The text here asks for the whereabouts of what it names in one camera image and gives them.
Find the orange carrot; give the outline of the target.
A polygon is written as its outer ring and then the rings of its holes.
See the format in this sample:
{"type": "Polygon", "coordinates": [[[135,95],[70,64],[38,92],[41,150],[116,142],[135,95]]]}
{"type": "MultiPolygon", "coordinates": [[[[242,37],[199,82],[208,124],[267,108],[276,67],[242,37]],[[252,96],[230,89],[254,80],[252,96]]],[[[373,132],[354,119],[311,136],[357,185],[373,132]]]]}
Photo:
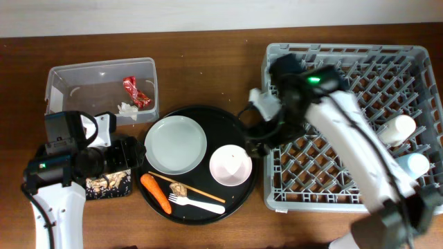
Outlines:
{"type": "Polygon", "coordinates": [[[158,201],[159,205],[166,214],[172,213],[172,207],[170,202],[166,198],[165,194],[161,190],[159,184],[154,177],[150,174],[143,174],[140,177],[143,187],[158,201]]]}

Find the white tissue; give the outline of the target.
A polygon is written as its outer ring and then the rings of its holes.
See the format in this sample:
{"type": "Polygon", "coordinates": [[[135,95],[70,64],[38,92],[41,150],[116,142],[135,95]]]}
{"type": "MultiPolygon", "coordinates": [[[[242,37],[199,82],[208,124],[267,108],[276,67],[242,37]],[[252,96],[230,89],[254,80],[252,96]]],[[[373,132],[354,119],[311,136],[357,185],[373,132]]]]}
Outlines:
{"type": "Polygon", "coordinates": [[[119,114],[129,116],[132,120],[137,121],[138,107],[122,102],[118,106],[119,114]]]}

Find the grey plate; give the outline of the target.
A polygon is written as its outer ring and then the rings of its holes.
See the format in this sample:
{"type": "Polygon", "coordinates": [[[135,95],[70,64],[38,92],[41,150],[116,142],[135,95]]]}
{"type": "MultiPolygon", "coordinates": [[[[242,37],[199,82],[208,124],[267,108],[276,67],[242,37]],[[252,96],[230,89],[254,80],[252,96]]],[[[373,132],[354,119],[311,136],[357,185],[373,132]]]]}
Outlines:
{"type": "Polygon", "coordinates": [[[191,118],[169,116],[156,122],[145,137],[146,158],[157,171],[180,175],[192,171],[204,158],[207,139],[191,118]]]}

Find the brown food scrap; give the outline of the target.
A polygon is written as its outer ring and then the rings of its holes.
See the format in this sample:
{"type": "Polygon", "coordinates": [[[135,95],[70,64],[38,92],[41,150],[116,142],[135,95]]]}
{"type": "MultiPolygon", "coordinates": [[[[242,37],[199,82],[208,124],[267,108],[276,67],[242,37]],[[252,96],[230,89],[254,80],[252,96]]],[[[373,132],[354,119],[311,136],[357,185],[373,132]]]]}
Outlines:
{"type": "Polygon", "coordinates": [[[171,184],[170,184],[170,189],[172,190],[172,193],[173,193],[175,196],[178,196],[178,197],[186,197],[186,196],[188,195],[187,188],[186,188],[186,186],[185,186],[184,184],[182,184],[182,183],[178,183],[178,182],[171,183],[171,184]]]}

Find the pink bowl with scraps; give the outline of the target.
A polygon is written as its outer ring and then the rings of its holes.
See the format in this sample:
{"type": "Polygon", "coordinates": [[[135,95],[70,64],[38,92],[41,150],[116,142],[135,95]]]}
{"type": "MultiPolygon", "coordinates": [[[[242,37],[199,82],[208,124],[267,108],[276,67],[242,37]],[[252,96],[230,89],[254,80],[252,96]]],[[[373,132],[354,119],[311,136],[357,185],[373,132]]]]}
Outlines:
{"type": "Polygon", "coordinates": [[[210,157],[211,176],[221,185],[235,187],[246,182],[253,163],[246,150],[237,145],[224,145],[210,157]]]}

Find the red snack wrapper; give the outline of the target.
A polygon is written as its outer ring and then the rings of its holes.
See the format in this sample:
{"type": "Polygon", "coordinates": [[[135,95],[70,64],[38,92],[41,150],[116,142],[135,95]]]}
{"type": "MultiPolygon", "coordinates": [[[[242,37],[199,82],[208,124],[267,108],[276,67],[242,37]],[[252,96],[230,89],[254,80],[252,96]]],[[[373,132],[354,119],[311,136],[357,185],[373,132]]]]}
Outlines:
{"type": "Polygon", "coordinates": [[[143,109],[148,107],[151,100],[136,87],[136,78],[134,76],[126,77],[123,79],[123,86],[126,92],[129,94],[133,103],[139,108],[143,109]]]}

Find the white plastic fork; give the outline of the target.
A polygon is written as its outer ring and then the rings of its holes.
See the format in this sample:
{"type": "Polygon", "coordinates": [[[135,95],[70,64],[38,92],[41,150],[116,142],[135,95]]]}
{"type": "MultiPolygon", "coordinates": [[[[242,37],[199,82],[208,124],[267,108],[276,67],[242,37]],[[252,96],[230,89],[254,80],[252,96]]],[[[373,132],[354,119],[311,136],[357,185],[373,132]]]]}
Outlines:
{"type": "Polygon", "coordinates": [[[192,205],[215,214],[223,214],[226,211],[225,207],[222,205],[195,201],[188,197],[176,196],[174,194],[170,194],[168,200],[178,205],[192,205]]]}

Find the wooden chopstick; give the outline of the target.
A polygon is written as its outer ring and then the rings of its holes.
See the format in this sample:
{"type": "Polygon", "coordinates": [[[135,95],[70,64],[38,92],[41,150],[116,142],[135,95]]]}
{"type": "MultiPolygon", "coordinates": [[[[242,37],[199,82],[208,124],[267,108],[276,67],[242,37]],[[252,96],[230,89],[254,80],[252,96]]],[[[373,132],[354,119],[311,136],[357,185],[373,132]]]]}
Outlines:
{"type": "MultiPolygon", "coordinates": [[[[171,179],[171,178],[168,178],[168,177],[166,177],[166,176],[162,176],[162,175],[160,175],[160,174],[157,174],[157,173],[154,173],[154,172],[151,172],[151,171],[149,171],[148,174],[151,174],[151,175],[153,175],[153,176],[157,176],[157,177],[159,177],[159,178],[162,178],[163,180],[168,181],[168,182],[170,182],[170,183],[180,183],[180,182],[175,181],[175,180],[173,180],[173,179],[171,179]]],[[[201,195],[203,195],[203,196],[206,196],[206,197],[208,197],[208,198],[210,198],[210,199],[213,199],[213,200],[219,201],[220,203],[225,203],[225,202],[226,202],[224,199],[221,199],[221,198],[219,198],[219,197],[217,197],[217,196],[214,196],[214,195],[212,195],[212,194],[209,194],[209,193],[207,193],[207,192],[204,192],[204,191],[198,190],[198,189],[196,189],[196,188],[194,188],[194,187],[191,187],[191,186],[189,186],[189,185],[186,185],[186,184],[184,184],[184,183],[180,183],[180,184],[184,185],[184,187],[186,187],[188,190],[191,190],[191,191],[193,191],[193,192],[196,192],[196,193],[198,193],[198,194],[201,194],[201,195]]]]}

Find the white cup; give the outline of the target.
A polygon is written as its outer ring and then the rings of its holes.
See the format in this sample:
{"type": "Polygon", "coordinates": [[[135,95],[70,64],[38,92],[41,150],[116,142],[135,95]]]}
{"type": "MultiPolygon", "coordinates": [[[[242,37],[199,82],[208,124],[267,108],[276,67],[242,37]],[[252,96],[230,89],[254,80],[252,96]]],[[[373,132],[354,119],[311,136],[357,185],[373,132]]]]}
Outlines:
{"type": "Polygon", "coordinates": [[[381,142],[397,147],[416,130],[415,121],[407,115],[399,115],[384,124],[385,129],[379,134],[381,142]]]}

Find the light blue cup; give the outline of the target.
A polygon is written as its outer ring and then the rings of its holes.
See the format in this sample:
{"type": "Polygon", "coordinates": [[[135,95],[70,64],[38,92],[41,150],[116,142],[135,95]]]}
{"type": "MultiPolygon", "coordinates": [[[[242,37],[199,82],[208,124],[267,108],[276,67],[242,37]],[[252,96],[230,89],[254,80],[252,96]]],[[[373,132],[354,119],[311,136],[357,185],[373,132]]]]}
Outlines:
{"type": "Polygon", "coordinates": [[[430,162],[423,154],[411,153],[395,159],[398,165],[413,179],[418,179],[430,169],[430,162]]]}

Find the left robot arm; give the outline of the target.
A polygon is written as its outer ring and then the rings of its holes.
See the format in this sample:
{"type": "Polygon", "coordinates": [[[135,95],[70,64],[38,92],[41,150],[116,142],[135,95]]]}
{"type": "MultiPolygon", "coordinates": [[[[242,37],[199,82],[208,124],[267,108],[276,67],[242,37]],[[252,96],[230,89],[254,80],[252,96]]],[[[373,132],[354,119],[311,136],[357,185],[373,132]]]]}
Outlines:
{"type": "Polygon", "coordinates": [[[82,248],[88,200],[128,195],[145,147],[114,136],[116,116],[62,111],[45,116],[48,142],[24,170],[21,190],[35,216],[37,248],[82,248]]]}

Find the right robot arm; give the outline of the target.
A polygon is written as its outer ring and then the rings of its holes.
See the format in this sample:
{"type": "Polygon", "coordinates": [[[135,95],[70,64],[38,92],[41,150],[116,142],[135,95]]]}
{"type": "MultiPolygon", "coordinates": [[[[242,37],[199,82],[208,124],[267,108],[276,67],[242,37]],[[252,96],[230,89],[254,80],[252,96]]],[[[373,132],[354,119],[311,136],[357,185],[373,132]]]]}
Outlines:
{"type": "Polygon", "coordinates": [[[244,131],[249,156],[296,140],[303,125],[314,126],[351,174],[368,215],[328,248],[400,248],[427,232],[442,204],[436,187],[420,187],[398,165],[363,117],[355,95],[332,65],[306,71],[293,54],[269,68],[277,94],[252,89],[248,108],[262,120],[244,131]]]}

